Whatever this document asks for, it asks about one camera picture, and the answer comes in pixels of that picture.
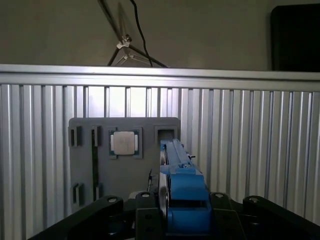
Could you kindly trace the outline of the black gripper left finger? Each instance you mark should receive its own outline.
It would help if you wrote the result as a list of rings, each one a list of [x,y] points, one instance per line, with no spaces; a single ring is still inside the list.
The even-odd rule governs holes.
[[[124,201],[104,196],[32,236],[33,240],[161,240],[160,210],[151,192]]]

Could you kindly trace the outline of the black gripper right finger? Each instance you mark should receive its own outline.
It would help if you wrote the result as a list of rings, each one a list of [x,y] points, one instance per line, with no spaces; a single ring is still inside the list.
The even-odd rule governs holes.
[[[320,227],[257,195],[241,203],[212,192],[212,240],[318,240]]]

